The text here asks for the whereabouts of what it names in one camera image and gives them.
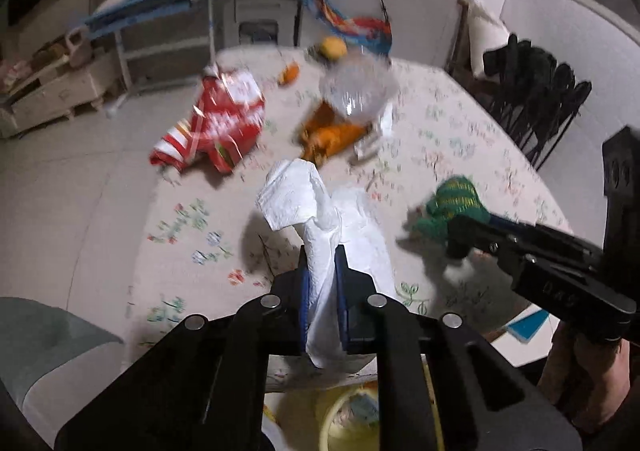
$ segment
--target red flower print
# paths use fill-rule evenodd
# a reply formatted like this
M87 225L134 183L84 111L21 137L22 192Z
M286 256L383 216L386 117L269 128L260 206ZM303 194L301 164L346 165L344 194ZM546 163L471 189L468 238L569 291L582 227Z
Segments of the red flower print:
M240 269L235 269L234 271L229 272L229 275L226 278L231 282L232 285L239 285L240 283L244 283L244 275L242 275L242 271Z

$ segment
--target white crumpled tissue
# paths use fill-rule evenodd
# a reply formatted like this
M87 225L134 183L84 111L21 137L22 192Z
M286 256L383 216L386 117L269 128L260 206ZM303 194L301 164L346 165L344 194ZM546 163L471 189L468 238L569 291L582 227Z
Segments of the white crumpled tissue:
M378 292L397 297L385 239L365 190L340 187L330 195L315 165L284 160L267 175L257 205L274 231L293 225L305 245L310 272L306 353L318 368L359 371L373 355L347 355L341 348L336 247L344 245L350 269L369 274Z

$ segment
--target green glove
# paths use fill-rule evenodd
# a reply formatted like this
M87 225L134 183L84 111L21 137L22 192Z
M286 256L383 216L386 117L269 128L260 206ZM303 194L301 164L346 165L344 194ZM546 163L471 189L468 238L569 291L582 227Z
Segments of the green glove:
M427 202L425 210L426 216L415 222L412 231L441 243L447 241L447 222L457 214L464 214L483 224L487 224L491 218L476 188L463 176L445 180Z

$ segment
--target red plastic package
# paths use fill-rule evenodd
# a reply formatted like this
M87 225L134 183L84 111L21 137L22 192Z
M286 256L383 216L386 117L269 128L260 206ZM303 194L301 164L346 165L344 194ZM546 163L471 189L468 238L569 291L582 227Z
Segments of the red plastic package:
M254 147L263 122L264 97L249 71L204 77L191 115L187 160L206 152L220 173L231 173Z

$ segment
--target floral tablecloth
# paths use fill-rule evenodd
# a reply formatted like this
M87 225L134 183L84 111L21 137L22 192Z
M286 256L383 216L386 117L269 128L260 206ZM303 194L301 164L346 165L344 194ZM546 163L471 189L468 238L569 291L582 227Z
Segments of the floral tablecloth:
M300 77L280 88L276 78L292 61L300 64ZM275 161L300 154L295 133L318 105L324 68L302 50L275 47L224 50L218 62L223 68L245 66L254 74L266 98L264 131L229 177L207 163L159 181L127 306L129 362L188 314L215 319L235 313L298 260L302 240L293 228L272 232L255 198ZM521 152L444 71L396 59L391 69L401 89L394 103L393 139L363 164L349 164L349 154L331 159L321 177L330 191L351 183L369 193L399 299L409 310L434 317L457 311L478 331L494 330L527 306L510 291L510 278L481 254L451 264L440 247L409 237L407 223L454 174L471 179L494 213L568 231L566 220ZM375 371L373 362L358 374L332 377L305 358L272 357L268 387L326 386L368 379Z

